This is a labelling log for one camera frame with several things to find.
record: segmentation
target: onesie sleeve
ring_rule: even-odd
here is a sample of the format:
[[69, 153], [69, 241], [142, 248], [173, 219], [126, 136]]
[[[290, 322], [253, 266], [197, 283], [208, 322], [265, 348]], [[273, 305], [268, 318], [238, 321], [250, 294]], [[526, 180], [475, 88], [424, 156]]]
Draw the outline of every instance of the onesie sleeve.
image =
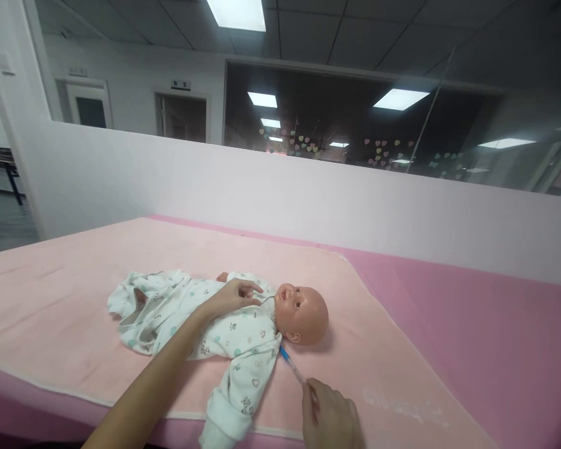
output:
[[234, 278], [245, 279], [246, 281], [252, 281], [256, 283], [262, 288], [262, 290], [264, 290], [264, 293], [262, 293], [264, 297], [268, 297], [276, 293], [276, 290], [270, 285], [270, 283], [264, 278], [260, 278], [257, 274], [232, 271], [229, 273], [227, 282]]
[[202, 449], [231, 449], [241, 441], [274, 368], [281, 335], [239, 355], [212, 392], [206, 425], [199, 438]]

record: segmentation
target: printed onesie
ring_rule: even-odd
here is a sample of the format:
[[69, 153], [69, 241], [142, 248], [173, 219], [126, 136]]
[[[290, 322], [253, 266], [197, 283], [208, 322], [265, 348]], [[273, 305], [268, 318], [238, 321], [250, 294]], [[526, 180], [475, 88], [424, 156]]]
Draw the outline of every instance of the printed onesie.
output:
[[[254, 291], [261, 307], [249, 306], [214, 320], [193, 348], [189, 360], [221, 355], [232, 359], [206, 409], [206, 425], [199, 442], [203, 449], [232, 448], [252, 423], [281, 344], [276, 329], [276, 290], [255, 274], [229, 273], [258, 284]], [[131, 273], [108, 299], [108, 311], [122, 317], [120, 338], [128, 348], [156, 355], [189, 315], [224, 286], [223, 282], [193, 279], [183, 271]], [[137, 301], [135, 289], [146, 297]]]

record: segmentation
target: human hand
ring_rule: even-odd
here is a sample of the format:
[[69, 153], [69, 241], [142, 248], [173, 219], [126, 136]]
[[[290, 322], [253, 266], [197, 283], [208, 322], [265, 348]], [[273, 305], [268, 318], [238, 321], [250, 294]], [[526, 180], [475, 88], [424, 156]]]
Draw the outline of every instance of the human hand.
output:
[[225, 315], [247, 306], [260, 306], [262, 303], [256, 298], [253, 290], [264, 291], [251, 281], [232, 279], [227, 282], [214, 296], [198, 307], [209, 319]]
[[357, 408], [338, 391], [319, 380], [308, 379], [304, 384], [302, 410], [307, 449], [365, 448]]

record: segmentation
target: door frame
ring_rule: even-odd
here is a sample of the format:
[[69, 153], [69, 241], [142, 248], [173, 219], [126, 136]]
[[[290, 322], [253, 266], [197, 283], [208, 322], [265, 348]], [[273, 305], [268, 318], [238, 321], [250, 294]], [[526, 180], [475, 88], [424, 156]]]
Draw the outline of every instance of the door frame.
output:
[[65, 88], [67, 91], [67, 98], [69, 100], [70, 115], [72, 117], [73, 123], [80, 125], [79, 110], [77, 109], [76, 103], [74, 102], [75, 95], [71, 89], [101, 89], [102, 93], [100, 95], [95, 95], [95, 92], [88, 92], [84, 98], [90, 98], [95, 100], [101, 100], [104, 106], [104, 118], [106, 121], [106, 128], [114, 129], [114, 120], [112, 117], [112, 108], [110, 106], [110, 94], [108, 92], [108, 82], [106, 80], [91, 79], [91, 78], [78, 78], [78, 77], [64, 77], [61, 79], [65, 83]]
[[152, 89], [154, 95], [154, 106], [156, 120], [156, 135], [164, 137], [164, 116], [161, 106], [161, 96], [166, 95], [169, 97], [181, 97], [193, 100], [204, 100], [206, 102], [206, 143], [211, 143], [211, 116], [212, 116], [212, 96], [210, 94], [202, 94], [200, 92], [188, 92], [185, 90], [162, 89], [155, 87]]

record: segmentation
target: door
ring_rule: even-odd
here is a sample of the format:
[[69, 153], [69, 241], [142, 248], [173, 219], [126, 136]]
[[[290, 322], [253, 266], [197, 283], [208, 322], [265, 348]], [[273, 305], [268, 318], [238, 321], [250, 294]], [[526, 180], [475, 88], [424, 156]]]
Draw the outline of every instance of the door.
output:
[[207, 142], [205, 99], [158, 94], [158, 100], [162, 136], [192, 142]]
[[67, 83], [67, 94], [73, 123], [113, 129], [108, 92], [104, 87]]

